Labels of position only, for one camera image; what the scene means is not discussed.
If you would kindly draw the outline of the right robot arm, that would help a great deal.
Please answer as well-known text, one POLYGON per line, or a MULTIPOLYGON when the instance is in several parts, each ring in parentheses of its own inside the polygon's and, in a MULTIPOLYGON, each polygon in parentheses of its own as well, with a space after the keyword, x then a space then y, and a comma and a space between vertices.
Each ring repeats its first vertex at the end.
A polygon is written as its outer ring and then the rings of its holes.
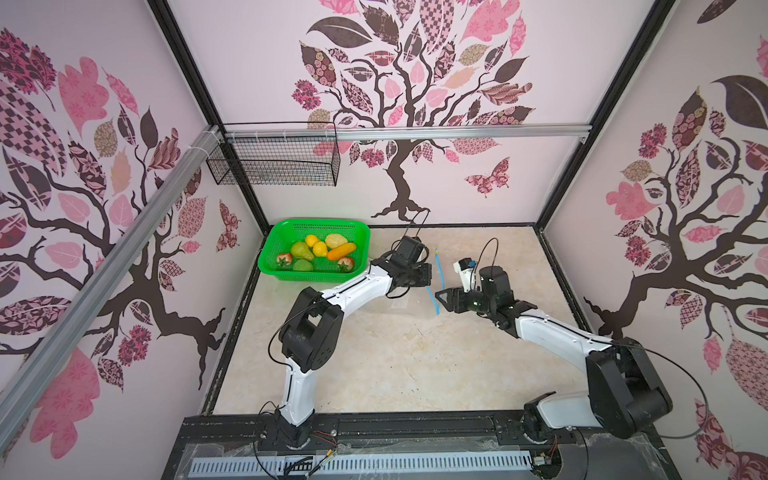
POLYGON ((673 410, 672 398, 653 362, 654 351, 631 338, 613 340, 570 326, 515 297, 505 270, 480 267, 470 258, 454 264, 458 287, 436 293, 448 311, 472 312, 515 339, 535 344, 585 375, 587 388, 547 393, 526 405, 527 434, 566 427, 600 428, 628 439, 673 410))

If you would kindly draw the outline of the green plastic basket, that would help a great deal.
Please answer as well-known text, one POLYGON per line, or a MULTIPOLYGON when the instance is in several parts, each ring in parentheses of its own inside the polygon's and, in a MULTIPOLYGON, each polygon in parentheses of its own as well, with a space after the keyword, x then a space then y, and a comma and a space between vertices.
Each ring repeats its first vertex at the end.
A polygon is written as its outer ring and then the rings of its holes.
POLYGON ((282 281, 342 283, 367 268, 370 228, 355 220, 289 219, 274 226, 258 260, 262 273, 282 281), (344 237, 354 251, 338 259, 318 256, 306 243, 313 235, 326 242, 329 235, 344 237))

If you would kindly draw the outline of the clear zip top bag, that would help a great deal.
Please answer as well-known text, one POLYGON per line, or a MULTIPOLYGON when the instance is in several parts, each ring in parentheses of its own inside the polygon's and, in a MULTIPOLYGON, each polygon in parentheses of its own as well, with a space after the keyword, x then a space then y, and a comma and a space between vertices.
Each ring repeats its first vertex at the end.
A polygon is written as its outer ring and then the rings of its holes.
POLYGON ((438 301, 435 294, 438 291, 442 291, 445 288, 446 284, 445 284, 445 276, 444 276, 443 268, 441 265, 441 260, 440 260, 438 250, 436 250, 433 253, 432 260, 433 260, 432 262, 433 280, 431 281, 431 285, 427 287, 427 292, 430 294, 430 299, 434 306, 436 315, 440 316, 442 311, 442 304, 438 301))

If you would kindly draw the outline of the beige potato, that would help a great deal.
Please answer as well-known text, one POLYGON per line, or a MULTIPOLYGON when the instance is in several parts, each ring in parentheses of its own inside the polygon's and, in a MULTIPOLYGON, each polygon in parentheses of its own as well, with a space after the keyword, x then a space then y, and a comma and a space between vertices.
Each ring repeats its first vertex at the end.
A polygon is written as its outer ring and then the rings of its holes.
POLYGON ((341 234, 332 233, 325 238, 324 242, 329 250, 334 250, 347 244, 349 240, 341 234))

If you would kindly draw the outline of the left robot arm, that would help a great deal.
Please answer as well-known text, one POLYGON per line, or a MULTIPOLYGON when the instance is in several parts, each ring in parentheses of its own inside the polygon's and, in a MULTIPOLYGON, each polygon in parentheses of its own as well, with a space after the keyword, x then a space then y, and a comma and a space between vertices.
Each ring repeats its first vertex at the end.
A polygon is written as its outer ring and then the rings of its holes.
POLYGON ((275 362, 285 368, 282 399, 275 407, 276 438, 291 449, 310 440, 316 413, 316 372, 334 354, 343 321, 378 298, 394 299, 393 292, 408 293, 431 284, 429 249, 417 237, 403 236, 362 272, 333 288, 303 289, 286 320, 275 332, 284 358, 275 362))

